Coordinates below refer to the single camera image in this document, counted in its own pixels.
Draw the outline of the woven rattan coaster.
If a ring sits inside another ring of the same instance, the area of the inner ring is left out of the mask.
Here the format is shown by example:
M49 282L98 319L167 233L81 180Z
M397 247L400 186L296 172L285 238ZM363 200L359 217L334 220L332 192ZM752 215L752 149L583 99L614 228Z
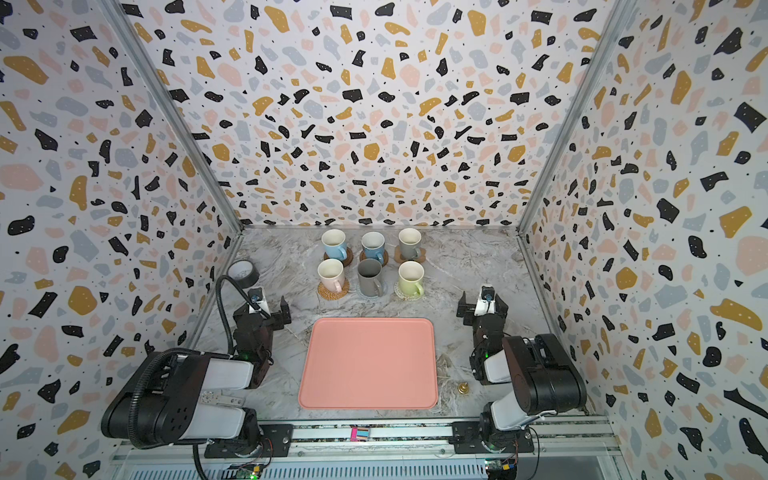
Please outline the woven rattan coaster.
M318 295L328 301L335 301L343 298L349 293L350 290L350 283L348 280L344 282L342 285L342 290L340 292L331 291L329 290L323 283L320 283L317 286L317 293Z

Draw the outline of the beige patterned round coaster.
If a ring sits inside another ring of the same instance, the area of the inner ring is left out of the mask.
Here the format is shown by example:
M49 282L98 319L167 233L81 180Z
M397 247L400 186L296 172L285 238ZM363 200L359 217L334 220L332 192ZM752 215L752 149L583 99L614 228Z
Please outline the beige patterned round coaster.
M400 299L405 301L416 301L424 295L424 289L420 285L416 285L414 289L403 291L399 284L395 284L394 292Z

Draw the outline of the white mug pink handle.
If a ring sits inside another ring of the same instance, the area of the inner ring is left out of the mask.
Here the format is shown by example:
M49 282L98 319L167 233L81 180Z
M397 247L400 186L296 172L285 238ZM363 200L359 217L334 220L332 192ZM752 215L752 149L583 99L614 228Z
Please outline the white mug pink handle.
M323 260L317 268L322 286L332 294L341 294L346 282L344 265L337 259Z

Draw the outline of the white mug green handle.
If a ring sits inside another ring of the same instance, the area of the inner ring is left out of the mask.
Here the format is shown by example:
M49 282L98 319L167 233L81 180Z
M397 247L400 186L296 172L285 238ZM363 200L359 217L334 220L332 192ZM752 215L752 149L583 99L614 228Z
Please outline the white mug green handle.
M406 261L398 269L398 284L403 291L414 289L416 285L424 289L424 274L424 268L420 263Z

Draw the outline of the paw print wooden coaster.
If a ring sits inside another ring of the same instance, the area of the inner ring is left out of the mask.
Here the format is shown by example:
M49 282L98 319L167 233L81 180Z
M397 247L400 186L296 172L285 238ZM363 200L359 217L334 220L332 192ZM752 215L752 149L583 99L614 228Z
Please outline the paw print wooden coaster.
M417 257L413 258L413 261L422 264L422 263L424 263L426 261L426 250L424 248L422 248L422 247L419 247L418 248L418 253L419 253L419 255ZM407 261L407 259L402 256L400 246L396 246L395 247L394 255L395 255L395 261L398 264L402 264L402 263Z

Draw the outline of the white mug blue handle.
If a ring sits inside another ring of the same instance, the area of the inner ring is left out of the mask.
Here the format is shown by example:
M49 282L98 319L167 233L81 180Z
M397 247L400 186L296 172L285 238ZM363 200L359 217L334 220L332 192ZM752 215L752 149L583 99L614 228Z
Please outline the white mug blue handle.
M342 230L330 229L325 231L322 234L321 242L329 259L335 259L342 263L347 261L347 239Z

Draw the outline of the brown wooden coaster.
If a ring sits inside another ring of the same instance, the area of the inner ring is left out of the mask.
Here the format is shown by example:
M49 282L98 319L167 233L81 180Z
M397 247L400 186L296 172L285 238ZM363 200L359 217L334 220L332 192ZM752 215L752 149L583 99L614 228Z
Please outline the brown wooden coaster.
M386 250L382 250L382 251L375 251L371 256L368 256L367 252L363 250L360 252L359 260L364 261L366 259L376 260L381 264L381 266L386 266L389 262L389 254Z
M346 258L343 261L341 261L341 262L342 262L342 265L346 268L349 265L351 265L351 263L352 263L352 261L354 259L354 254L352 252L351 247L347 246L345 254L346 254ZM323 260L328 260L328 259L330 259L330 257L328 256L328 254L326 252L323 255Z

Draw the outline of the white mug grey handle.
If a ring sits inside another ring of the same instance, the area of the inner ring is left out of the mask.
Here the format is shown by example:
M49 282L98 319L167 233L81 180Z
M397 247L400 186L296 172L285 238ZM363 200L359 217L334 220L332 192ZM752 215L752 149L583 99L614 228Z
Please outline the white mug grey handle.
M400 256L405 261L416 261L421 256L422 235L415 228L404 228L398 234Z

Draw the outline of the dark grey mug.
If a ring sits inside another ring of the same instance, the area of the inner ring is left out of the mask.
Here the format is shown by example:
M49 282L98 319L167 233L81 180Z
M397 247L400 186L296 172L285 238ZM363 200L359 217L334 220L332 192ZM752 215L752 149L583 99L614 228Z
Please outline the dark grey mug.
M381 297L384 288L381 281L382 265L376 259L364 259L357 267L359 291L366 297Z

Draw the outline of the light blue mug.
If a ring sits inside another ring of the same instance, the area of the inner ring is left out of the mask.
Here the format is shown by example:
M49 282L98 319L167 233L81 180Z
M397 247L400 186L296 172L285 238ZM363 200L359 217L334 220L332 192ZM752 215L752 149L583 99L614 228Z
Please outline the light blue mug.
M368 232L361 239L362 253L366 259L374 259L381 265L384 265L386 263L385 244L386 240L383 234L373 231Z

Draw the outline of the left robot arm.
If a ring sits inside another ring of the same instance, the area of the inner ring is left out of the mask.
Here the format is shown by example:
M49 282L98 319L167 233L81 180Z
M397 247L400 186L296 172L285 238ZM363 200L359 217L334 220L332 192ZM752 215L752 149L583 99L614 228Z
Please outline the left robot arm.
M256 411L215 396L260 386L273 363L274 333L292 320L290 307L281 301L270 313L258 301L233 318L231 353L176 347L149 354L107 407L101 433L138 449L204 445L208 457L243 458L262 452L269 441Z

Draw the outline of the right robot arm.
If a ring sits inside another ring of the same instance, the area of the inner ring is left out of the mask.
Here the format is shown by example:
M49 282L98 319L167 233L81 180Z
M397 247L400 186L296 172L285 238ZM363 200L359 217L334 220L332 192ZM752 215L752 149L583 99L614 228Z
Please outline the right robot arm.
M526 435L534 422L585 406L585 382L557 337L505 332L508 310L491 286L481 288L475 303L466 295L458 301L456 316L472 328L473 377L485 386L509 384L511 392L486 404L477 420L452 424L457 454L531 452Z

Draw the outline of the black tape roll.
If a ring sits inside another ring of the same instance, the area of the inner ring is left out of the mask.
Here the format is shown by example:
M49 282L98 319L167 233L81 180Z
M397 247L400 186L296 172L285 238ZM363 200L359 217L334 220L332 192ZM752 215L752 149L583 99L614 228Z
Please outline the black tape roll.
M227 276L239 287L249 289L257 284L260 278L260 273L251 260L241 259L233 262L229 266Z

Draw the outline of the pink silicone tray mat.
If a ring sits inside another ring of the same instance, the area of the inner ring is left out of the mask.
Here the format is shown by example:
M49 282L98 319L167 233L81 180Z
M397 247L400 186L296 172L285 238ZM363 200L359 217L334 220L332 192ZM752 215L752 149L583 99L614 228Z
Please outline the pink silicone tray mat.
M439 399L426 318L321 318L298 394L306 410L429 410Z

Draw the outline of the aluminium front rail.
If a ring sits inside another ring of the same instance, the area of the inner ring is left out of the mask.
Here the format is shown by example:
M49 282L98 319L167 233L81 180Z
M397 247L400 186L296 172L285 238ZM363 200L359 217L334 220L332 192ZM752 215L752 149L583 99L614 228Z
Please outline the aluminium front rail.
M468 418L269 421L250 458L219 447L195 464L186 446L120 447L107 479L628 479L607 420L543 418L490 447Z

